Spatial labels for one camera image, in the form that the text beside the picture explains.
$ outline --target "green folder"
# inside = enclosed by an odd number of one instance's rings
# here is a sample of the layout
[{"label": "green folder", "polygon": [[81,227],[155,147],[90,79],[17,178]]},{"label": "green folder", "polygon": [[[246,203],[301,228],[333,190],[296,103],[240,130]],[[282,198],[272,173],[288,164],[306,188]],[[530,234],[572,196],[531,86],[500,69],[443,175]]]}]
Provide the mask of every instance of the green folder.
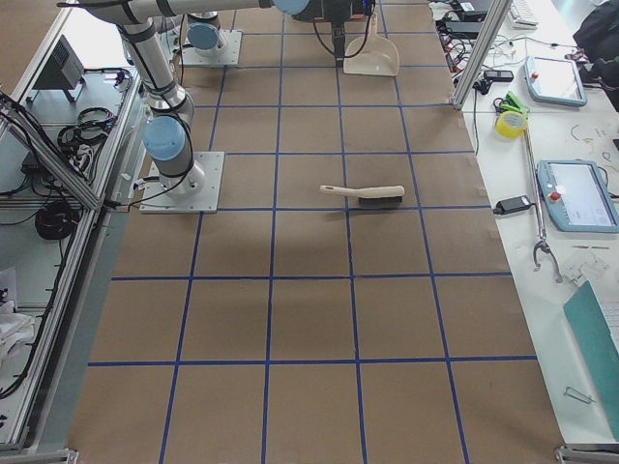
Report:
[{"label": "green folder", "polygon": [[619,354],[589,282],[563,306],[598,391],[610,431],[619,440]]}]

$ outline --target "scrub brush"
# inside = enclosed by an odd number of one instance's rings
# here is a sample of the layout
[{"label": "scrub brush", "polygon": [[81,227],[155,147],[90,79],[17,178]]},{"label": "scrub brush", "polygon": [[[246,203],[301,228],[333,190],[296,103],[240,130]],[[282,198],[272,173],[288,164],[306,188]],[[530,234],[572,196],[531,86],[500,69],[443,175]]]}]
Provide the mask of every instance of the scrub brush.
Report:
[{"label": "scrub brush", "polygon": [[320,186],[320,191],[322,193],[331,193],[332,195],[359,198],[359,204],[366,206],[401,203],[404,195],[403,186],[368,188]]}]

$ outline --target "wooden brush handle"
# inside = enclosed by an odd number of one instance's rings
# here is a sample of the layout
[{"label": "wooden brush handle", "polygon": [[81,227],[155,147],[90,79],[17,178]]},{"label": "wooden brush handle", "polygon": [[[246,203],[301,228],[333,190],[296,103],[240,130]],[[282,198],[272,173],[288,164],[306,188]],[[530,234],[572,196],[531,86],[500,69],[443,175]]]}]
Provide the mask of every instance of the wooden brush handle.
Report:
[{"label": "wooden brush handle", "polygon": [[345,188],[333,186],[320,186],[322,193],[333,195],[353,196],[356,198],[390,198],[392,196],[403,196],[403,186],[390,187],[368,187],[368,188]]}]

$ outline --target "brush bristles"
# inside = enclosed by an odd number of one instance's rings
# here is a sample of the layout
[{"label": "brush bristles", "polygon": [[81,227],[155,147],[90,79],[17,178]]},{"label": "brush bristles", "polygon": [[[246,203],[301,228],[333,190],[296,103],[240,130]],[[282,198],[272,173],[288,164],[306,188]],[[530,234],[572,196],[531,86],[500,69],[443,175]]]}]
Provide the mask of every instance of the brush bristles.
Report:
[{"label": "brush bristles", "polygon": [[359,198],[360,206],[394,205],[401,202],[401,196],[385,196],[382,198]]}]

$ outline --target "electronic device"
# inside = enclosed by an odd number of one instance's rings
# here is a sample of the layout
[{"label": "electronic device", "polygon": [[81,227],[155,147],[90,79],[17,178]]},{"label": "electronic device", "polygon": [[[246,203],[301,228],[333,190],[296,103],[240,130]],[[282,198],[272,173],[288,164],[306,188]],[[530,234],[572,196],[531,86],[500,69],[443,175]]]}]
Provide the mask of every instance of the electronic device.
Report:
[{"label": "electronic device", "polygon": [[540,161],[538,182],[559,230],[619,233],[619,216],[593,161]]},{"label": "electronic device", "polygon": [[494,82],[512,82],[514,80],[514,73],[503,70],[487,70],[484,71],[484,79]]},{"label": "electronic device", "polygon": [[483,22],[445,21],[447,34],[455,38],[477,39],[482,30]]},{"label": "electronic device", "polygon": [[507,13],[507,19],[514,29],[535,30],[540,23],[533,12],[531,12],[526,0],[512,0],[510,10]]},{"label": "electronic device", "polygon": [[524,78],[536,102],[584,106],[587,96],[574,61],[529,56]]},{"label": "electronic device", "polygon": [[33,89],[72,90],[83,74],[84,66],[65,36],[60,36]]},{"label": "electronic device", "polygon": [[480,22],[486,19],[492,0],[452,0],[451,7],[463,22]]}]

